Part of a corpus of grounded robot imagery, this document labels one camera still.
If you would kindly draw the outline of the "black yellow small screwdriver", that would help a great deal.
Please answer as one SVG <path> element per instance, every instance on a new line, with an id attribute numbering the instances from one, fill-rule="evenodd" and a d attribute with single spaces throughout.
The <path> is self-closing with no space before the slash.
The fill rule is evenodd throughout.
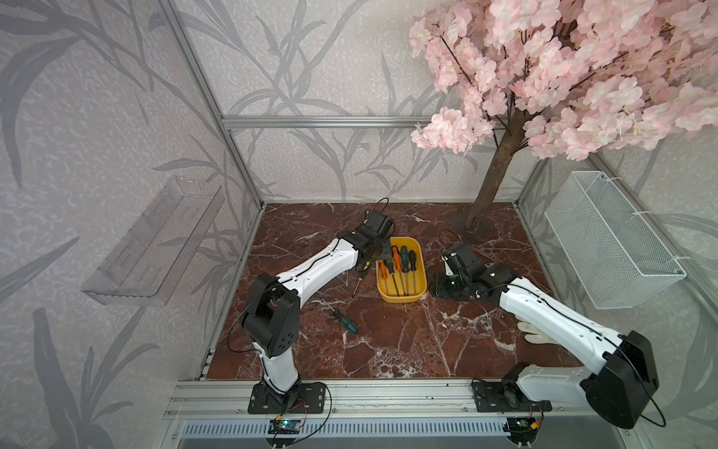
<path id="1" fill-rule="evenodd" d="M 355 290 L 353 290 L 352 297 L 356 296 L 360 285 L 362 284 L 364 278 L 366 278 L 366 274 L 368 273 L 370 266 L 371 266 L 371 261 L 366 261 L 366 262 L 363 262 L 357 269 L 358 279 L 357 279 L 357 284 L 355 286 Z"/>

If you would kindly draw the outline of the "large orange black screwdriver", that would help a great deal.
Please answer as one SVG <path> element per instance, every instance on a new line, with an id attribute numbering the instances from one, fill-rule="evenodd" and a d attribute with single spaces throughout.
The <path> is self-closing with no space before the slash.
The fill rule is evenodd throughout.
<path id="1" fill-rule="evenodd" d="M 405 297 L 405 295 L 406 295 L 406 288 L 405 288 L 405 286 L 404 286 L 404 280 L 403 280 L 403 278 L 401 277 L 401 276 L 402 276 L 402 274 L 401 274 L 401 260 L 400 260 L 399 250 L 398 250 L 398 247 L 397 247 L 396 245 L 393 245 L 393 246 L 392 246 L 392 252 L 393 252 L 394 265 L 395 265 L 395 269 L 396 269 L 396 275 L 398 275 L 399 283 L 400 283 L 400 285 L 401 285 L 401 295 Z"/>

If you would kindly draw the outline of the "black yellow dotted screwdriver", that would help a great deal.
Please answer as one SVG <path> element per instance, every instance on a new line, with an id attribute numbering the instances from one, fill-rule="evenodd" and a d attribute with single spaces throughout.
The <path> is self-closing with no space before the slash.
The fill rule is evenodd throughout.
<path id="1" fill-rule="evenodd" d="M 392 286 L 394 286 L 394 296 L 398 297 L 400 291 L 398 289 L 398 284 L 396 283 L 396 272 L 394 268 L 394 263 L 391 259 L 385 259 L 383 260 L 383 267 L 385 268 L 385 271 L 387 273 L 387 284 L 392 284 Z"/>

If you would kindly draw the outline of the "green black screwdriver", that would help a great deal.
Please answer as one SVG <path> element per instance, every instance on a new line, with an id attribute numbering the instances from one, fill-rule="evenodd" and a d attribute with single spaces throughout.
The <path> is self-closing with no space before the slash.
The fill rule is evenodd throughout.
<path id="1" fill-rule="evenodd" d="M 347 315 L 345 315 L 343 312 L 336 310 L 333 306 L 325 302 L 325 306 L 327 306 L 332 312 L 332 316 L 344 327 L 344 329 L 349 332 L 350 334 L 357 335 L 359 332 L 359 328 L 357 327 L 357 324 L 351 320 Z"/>
<path id="2" fill-rule="evenodd" d="M 404 280 L 404 291 L 405 295 L 409 297 L 411 291 L 409 291 L 409 249 L 406 246 L 402 246 L 399 250 L 401 271 Z"/>

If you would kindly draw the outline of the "black screwdriver yellow cap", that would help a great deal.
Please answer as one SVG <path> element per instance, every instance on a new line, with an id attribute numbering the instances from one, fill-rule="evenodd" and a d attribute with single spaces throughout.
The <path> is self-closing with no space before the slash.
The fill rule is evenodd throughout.
<path id="1" fill-rule="evenodd" d="M 418 282 L 417 282 L 417 254 L 415 251 L 409 251 L 409 273 L 411 273 L 411 293 L 413 295 L 418 294 Z"/>

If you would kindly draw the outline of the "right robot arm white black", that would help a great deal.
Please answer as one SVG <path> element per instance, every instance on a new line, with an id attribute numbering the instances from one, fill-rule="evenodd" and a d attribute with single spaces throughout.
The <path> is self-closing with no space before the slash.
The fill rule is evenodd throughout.
<path id="1" fill-rule="evenodd" d="M 514 269 L 484 264 L 465 243 L 445 249 L 441 259 L 444 269 L 430 284 L 434 297 L 499 307 L 582 363 L 574 369 L 519 363 L 500 381 L 480 383 L 475 390 L 479 411 L 537 411 L 557 402 L 590 407 L 617 428 L 635 427 L 659 387 L 646 337 L 637 331 L 622 334 L 588 319 Z"/>

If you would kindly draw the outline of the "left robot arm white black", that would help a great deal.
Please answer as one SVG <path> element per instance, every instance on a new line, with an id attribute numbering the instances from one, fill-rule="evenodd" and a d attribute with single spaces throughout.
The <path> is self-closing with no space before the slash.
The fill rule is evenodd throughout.
<path id="1" fill-rule="evenodd" d="M 240 323 L 260 355 L 263 381 L 271 392 L 283 398 L 299 385 L 293 346 L 303 306 L 340 274 L 366 271 L 388 256 L 394 227 L 381 211 L 369 211 L 357 228 L 340 231 L 327 247 L 293 269 L 255 278 Z"/>

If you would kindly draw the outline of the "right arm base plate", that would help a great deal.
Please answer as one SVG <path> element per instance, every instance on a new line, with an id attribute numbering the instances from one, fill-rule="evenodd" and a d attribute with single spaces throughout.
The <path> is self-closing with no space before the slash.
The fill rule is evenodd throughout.
<path id="1" fill-rule="evenodd" d="M 548 400 L 529 400 L 513 381 L 473 379 L 470 388 L 479 413 L 541 413 L 553 410 Z"/>

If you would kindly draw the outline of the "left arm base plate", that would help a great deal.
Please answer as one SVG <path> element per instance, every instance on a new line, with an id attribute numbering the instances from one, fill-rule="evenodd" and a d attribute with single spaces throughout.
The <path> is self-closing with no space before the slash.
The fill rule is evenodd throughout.
<path id="1" fill-rule="evenodd" d="M 308 413 L 320 415 L 327 399 L 323 383 L 300 383 L 287 393 L 278 393 L 268 384 L 258 383 L 252 389 L 248 405 L 250 415 L 285 415 L 286 413 Z"/>

